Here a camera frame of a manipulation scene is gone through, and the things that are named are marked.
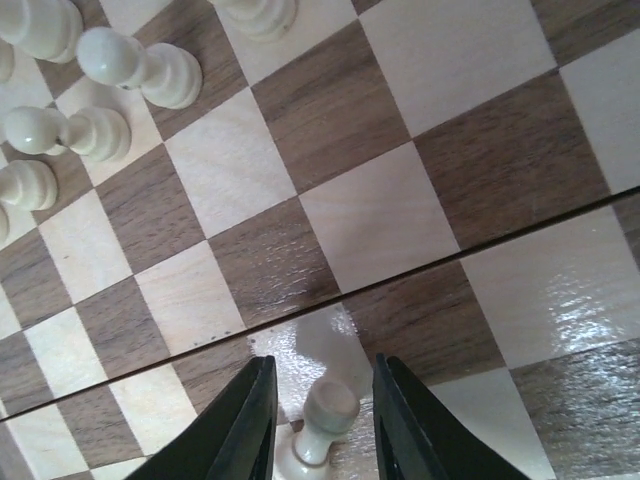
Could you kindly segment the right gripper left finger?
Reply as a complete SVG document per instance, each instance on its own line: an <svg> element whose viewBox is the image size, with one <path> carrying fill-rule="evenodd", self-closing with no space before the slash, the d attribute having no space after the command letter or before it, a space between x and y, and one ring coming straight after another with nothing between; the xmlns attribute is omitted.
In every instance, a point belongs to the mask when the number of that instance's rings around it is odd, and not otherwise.
<svg viewBox="0 0 640 480"><path fill-rule="evenodd" d="M132 478L270 479L278 394L275 358L252 358L182 432Z"/></svg>

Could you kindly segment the light piece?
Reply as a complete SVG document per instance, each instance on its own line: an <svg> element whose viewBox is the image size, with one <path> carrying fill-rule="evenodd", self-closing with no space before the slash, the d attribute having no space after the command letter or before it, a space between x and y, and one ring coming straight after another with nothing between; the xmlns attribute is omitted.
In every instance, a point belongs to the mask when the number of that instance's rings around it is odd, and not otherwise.
<svg viewBox="0 0 640 480"><path fill-rule="evenodd" d="M331 479L329 451L351 429L360 402L344 383L316 380L303 406L302 429L278 442L273 479Z"/></svg>

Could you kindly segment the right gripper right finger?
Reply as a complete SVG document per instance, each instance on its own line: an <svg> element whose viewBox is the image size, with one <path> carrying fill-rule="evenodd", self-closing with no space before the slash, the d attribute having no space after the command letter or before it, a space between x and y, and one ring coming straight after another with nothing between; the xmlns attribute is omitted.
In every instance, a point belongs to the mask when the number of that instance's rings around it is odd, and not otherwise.
<svg viewBox="0 0 640 480"><path fill-rule="evenodd" d="M396 356L373 369L376 457L381 479L525 479L471 433Z"/></svg>

